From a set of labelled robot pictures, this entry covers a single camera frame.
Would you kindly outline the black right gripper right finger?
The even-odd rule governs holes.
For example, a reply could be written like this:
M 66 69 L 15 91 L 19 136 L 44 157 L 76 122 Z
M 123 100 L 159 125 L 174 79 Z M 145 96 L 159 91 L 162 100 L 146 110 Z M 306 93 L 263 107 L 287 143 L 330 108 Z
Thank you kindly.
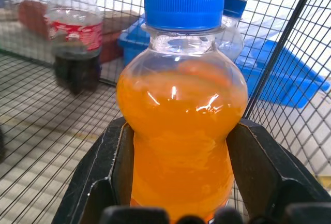
M 330 223 L 330 195 L 261 125 L 242 119 L 227 136 L 249 223 Z

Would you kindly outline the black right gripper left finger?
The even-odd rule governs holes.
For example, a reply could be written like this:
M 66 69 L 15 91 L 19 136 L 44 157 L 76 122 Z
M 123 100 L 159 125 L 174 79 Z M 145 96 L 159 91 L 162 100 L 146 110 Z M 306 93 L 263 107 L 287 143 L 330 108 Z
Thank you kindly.
M 128 206 L 133 179 L 134 132 L 123 117 L 80 160 L 52 223 L 99 223 L 109 206 Z

